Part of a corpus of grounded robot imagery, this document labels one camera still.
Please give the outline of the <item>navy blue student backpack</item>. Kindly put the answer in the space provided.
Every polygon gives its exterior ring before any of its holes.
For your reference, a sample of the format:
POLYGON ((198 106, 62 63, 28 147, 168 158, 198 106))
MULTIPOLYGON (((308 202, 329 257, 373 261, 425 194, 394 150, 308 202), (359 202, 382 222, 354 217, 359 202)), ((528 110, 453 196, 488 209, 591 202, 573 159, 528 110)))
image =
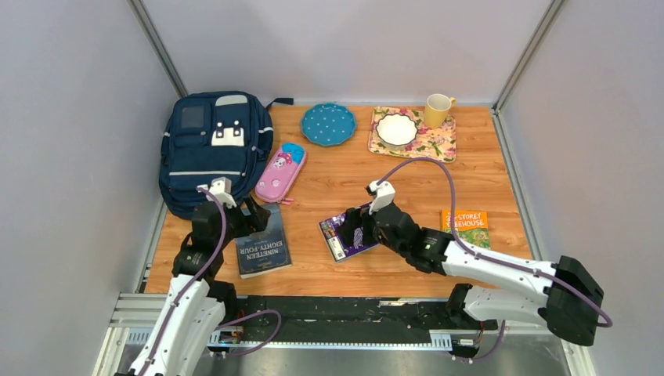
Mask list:
POLYGON ((161 143, 159 187, 169 211, 191 219, 206 197, 197 187, 230 181, 240 201, 268 164, 274 140, 271 105, 242 91, 202 92, 178 100, 161 143))

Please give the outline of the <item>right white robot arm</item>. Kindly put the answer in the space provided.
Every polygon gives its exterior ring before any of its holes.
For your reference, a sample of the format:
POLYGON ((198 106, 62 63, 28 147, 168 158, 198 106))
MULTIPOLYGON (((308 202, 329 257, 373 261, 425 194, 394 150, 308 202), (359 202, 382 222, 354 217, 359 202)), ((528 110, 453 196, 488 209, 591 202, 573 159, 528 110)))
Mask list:
POLYGON ((592 346, 597 329, 610 325, 601 309, 603 289, 575 258, 536 262, 480 248, 452 233, 418 226, 395 204, 376 212, 368 204, 349 208, 339 230, 349 242, 360 232, 363 244, 383 245, 422 273, 490 284, 489 289, 455 286, 446 307, 454 327, 465 328, 475 320, 521 321, 546 327, 567 342, 592 346))

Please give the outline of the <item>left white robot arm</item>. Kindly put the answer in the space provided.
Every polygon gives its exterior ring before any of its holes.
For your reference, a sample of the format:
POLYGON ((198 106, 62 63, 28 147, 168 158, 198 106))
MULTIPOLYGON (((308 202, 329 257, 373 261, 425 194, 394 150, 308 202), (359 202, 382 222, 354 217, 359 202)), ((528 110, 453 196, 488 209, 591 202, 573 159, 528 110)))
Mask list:
POLYGON ((217 281, 223 248, 266 229, 270 212, 247 196, 229 208, 209 200, 194 210, 192 230, 173 262, 168 296, 127 375, 191 375, 217 326, 239 315, 233 284, 217 281))

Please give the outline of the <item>dark blue 1984 book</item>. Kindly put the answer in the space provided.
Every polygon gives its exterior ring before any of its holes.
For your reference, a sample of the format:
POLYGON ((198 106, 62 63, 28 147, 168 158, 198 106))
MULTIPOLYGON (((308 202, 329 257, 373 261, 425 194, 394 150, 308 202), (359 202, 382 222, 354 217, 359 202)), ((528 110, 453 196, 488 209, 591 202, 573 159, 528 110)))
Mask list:
POLYGON ((270 203, 262 207, 270 212, 265 230, 235 239, 238 270, 242 279, 292 265, 280 205, 270 203))

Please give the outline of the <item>purple paperback book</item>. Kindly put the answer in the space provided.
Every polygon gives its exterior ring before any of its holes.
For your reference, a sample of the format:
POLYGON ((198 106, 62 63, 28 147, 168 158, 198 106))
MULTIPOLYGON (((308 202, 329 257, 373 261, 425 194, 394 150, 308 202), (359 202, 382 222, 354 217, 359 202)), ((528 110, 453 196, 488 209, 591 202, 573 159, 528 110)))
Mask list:
POLYGON ((371 248, 348 248, 341 235, 341 225, 344 218, 345 212, 343 211, 319 222, 319 230, 335 262, 343 262, 379 245, 375 241, 375 246, 371 248))

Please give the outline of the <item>pink cartoon pencil case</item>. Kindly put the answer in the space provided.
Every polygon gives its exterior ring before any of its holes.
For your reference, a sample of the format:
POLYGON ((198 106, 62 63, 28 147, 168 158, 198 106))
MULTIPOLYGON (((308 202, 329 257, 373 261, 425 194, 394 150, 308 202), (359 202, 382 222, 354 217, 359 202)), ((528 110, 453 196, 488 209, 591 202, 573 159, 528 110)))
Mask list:
POLYGON ((306 152, 295 143, 282 144, 267 164, 254 188, 256 197, 267 203, 291 205, 288 192, 304 166, 306 152))

